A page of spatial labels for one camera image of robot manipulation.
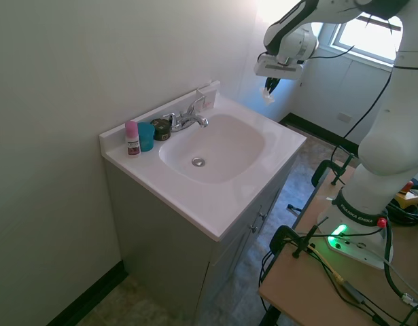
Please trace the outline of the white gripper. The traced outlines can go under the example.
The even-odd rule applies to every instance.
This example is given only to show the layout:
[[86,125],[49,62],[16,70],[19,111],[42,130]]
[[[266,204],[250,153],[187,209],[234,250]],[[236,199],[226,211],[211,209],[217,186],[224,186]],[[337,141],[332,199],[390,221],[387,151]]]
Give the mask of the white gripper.
[[254,66],[254,73],[257,76],[267,77],[264,88],[268,94],[272,94],[280,79],[299,79],[302,71],[303,65],[281,64],[274,56],[268,54],[261,54]]

